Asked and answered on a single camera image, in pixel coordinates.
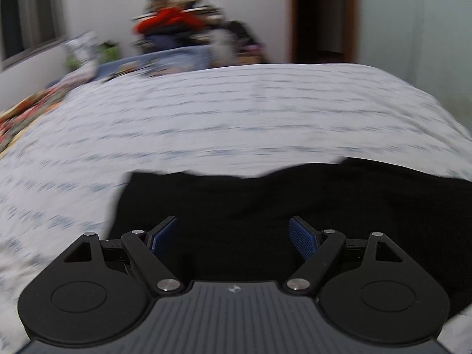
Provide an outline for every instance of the window frame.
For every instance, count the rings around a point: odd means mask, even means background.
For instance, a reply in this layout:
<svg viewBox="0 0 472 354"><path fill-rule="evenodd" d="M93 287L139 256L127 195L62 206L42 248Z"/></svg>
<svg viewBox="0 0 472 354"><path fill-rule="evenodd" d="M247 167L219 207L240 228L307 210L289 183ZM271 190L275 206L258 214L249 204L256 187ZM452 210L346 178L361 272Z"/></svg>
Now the window frame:
<svg viewBox="0 0 472 354"><path fill-rule="evenodd" d="M53 25L56 38L51 41L39 42L39 26L37 23L37 13L32 11L32 7L36 6L35 0L18 0L19 16L21 25L21 34L23 38L24 51L10 58L4 59L4 43L2 23L0 20L0 62L1 69L5 70L17 63L44 52L48 49L62 44L67 39L67 29L65 27L63 0L54 1Z"/></svg>

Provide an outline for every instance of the window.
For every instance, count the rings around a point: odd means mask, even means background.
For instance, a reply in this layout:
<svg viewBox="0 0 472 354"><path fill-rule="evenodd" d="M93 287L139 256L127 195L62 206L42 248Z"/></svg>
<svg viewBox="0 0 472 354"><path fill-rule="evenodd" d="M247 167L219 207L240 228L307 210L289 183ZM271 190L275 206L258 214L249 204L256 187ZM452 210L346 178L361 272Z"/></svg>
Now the window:
<svg viewBox="0 0 472 354"><path fill-rule="evenodd" d="M61 0L0 0L0 15L3 67L65 39Z"/></svg>

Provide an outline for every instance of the window pane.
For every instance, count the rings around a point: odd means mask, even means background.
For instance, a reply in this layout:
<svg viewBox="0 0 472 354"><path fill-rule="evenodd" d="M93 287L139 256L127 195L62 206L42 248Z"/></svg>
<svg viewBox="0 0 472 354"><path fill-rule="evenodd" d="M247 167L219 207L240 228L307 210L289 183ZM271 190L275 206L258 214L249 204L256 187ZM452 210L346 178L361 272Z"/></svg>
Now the window pane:
<svg viewBox="0 0 472 354"><path fill-rule="evenodd" d="M24 51L18 0L0 0L5 59Z"/></svg>
<svg viewBox="0 0 472 354"><path fill-rule="evenodd" d="M54 30L52 0L36 0L38 15L38 32L40 42L51 41L56 38Z"/></svg>

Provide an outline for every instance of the white and blue striped bedding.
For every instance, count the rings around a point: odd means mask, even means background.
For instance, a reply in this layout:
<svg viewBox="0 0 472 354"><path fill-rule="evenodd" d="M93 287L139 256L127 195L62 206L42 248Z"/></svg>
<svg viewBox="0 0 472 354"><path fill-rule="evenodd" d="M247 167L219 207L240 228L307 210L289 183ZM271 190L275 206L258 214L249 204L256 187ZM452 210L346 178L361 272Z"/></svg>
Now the white and blue striped bedding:
<svg viewBox="0 0 472 354"><path fill-rule="evenodd" d="M0 159L0 353L27 341L23 288L83 232L106 234L127 172L254 176L343 156L472 180L467 131L432 96L367 66L250 65L75 89Z"/></svg>

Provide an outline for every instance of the triangular cutout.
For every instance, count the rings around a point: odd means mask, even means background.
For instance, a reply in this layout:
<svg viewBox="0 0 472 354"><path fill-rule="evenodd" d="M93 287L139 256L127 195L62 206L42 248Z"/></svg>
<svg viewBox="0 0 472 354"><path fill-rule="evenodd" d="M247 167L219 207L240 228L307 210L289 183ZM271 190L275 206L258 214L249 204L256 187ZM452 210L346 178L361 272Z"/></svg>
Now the triangular cutout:
<svg viewBox="0 0 472 354"><path fill-rule="evenodd" d="M77 249L75 249L64 262L88 262L91 261L91 248L89 242L82 243Z"/></svg>
<svg viewBox="0 0 472 354"><path fill-rule="evenodd" d="M377 261L386 262L403 262L403 260L397 256L394 251L385 242L377 242L377 253L375 254Z"/></svg>

